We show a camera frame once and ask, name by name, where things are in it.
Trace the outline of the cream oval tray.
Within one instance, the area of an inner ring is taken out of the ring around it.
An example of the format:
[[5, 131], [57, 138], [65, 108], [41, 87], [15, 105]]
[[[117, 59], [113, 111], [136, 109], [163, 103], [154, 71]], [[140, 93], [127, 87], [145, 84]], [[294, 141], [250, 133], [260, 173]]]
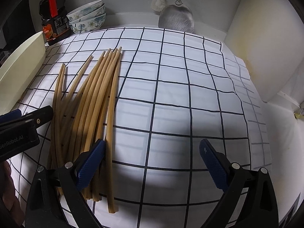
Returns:
[[43, 32], [22, 43], [1, 66], [1, 114], [11, 111], [45, 60]]

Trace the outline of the dark soy sauce bottle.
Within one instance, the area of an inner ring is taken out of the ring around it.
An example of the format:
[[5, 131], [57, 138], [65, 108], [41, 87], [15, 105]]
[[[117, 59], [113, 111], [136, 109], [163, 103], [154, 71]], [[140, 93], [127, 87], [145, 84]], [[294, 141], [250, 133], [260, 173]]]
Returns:
[[65, 0], [40, 0], [39, 14], [48, 45], [54, 45], [71, 35]]

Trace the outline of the white black grid cloth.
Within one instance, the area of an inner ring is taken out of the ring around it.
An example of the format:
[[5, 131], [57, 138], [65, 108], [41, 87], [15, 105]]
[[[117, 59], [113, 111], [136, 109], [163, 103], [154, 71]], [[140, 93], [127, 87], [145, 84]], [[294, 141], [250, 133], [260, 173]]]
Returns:
[[88, 56], [122, 48], [113, 126], [116, 213], [89, 201], [105, 227], [200, 227], [222, 191], [199, 144], [207, 138], [246, 169], [271, 167], [260, 98], [244, 62], [223, 43], [153, 28], [112, 28], [46, 48], [45, 61], [15, 104], [23, 113], [53, 102], [61, 65], [67, 93]]

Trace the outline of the bottom floral bowl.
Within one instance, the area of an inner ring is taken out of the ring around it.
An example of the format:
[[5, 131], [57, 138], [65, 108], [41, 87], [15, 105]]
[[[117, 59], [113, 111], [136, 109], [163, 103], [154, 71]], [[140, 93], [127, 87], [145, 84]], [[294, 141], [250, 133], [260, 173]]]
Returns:
[[97, 17], [90, 18], [88, 20], [78, 22], [69, 22], [69, 25], [74, 33], [82, 34], [99, 29], [106, 20], [106, 13], [103, 13]]

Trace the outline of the floral bowl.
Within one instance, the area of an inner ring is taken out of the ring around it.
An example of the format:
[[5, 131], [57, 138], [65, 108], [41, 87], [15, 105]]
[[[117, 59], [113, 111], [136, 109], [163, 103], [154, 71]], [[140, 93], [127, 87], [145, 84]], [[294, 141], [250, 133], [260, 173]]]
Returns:
[[104, 4], [103, 0], [97, 0], [97, 1], [93, 1], [87, 4], [84, 4], [74, 10], [72, 10], [70, 13], [67, 14], [67, 18], [70, 21], [74, 21], [76, 19], [79, 19], [87, 14], [89, 14], [90, 12], [100, 8], [102, 5]]
[[67, 15], [67, 18], [69, 19], [70, 24], [76, 24], [78, 22], [94, 19], [105, 13], [106, 9], [104, 2], [102, 0], [98, 0], [74, 9]]
[[106, 13], [103, 13], [97, 17], [90, 18], [88, 20], [78, 22], [69, 22], [69, 25], [74, 33], [82, 34], [99, 29], [106, 20]]

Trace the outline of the top floral bowl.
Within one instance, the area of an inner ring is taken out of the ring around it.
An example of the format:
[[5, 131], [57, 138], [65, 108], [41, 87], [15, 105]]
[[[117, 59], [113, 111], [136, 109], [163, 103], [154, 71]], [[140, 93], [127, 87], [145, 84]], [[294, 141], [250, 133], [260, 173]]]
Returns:
[[70, 21], [74, 21], [76, 19], [79, 19], [87, 14], [89, 14], [90, 12], [100, 8], [102, 5], [104, 4], [103, 0], [97, 0], [97, 1], [93, 1], [87, 4], [84, 4], [74, 10], [72, 10], [70, 13], [67, 14], [67, 18]]

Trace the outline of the middle floral bowl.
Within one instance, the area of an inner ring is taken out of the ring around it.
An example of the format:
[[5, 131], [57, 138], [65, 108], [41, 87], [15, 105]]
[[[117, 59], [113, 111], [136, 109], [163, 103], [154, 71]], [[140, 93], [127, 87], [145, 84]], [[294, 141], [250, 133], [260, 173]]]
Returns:
[[67, 18], [69, 19], [70, 24], [76, 24], [78, 22], [94, 19], [105, 13], [106, 9], [104, 2], [102, 0], [98, 0], [74, 9], [67, 15]]

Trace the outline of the steel spatula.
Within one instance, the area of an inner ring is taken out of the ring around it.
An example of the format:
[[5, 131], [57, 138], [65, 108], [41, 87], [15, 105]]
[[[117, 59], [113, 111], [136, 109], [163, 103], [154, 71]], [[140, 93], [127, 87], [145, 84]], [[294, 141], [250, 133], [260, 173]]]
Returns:
[[161, 11], [158, 27], [193, 33], [193, 13], [189, 7], [183, 4], [182, 0], [176, 0], [174, 4], [166, 6]]

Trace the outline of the white dish brush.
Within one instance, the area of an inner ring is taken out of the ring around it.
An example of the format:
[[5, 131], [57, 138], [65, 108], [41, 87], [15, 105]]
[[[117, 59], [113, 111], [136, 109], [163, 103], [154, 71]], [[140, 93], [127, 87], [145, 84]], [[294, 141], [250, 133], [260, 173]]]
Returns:
[[161, 12], [166, 6], [165, 0], [152, 0], [151, 9], [155, 12]]

